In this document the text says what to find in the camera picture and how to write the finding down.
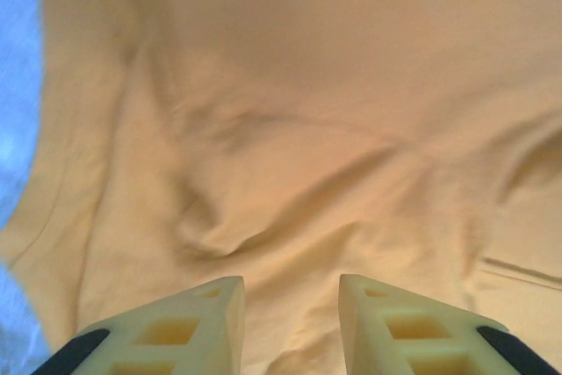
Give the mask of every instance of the yellow cloth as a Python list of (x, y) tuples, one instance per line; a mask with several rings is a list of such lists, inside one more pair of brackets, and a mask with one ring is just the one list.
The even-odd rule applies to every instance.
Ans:
[(172, 0), (173, 91), (139, 5), (45, 0), (42, 136), (0, 257), (53, 348), (242, 275), (243, 373), (342, 374), (351, 272), (562, 368), (562, 0)]

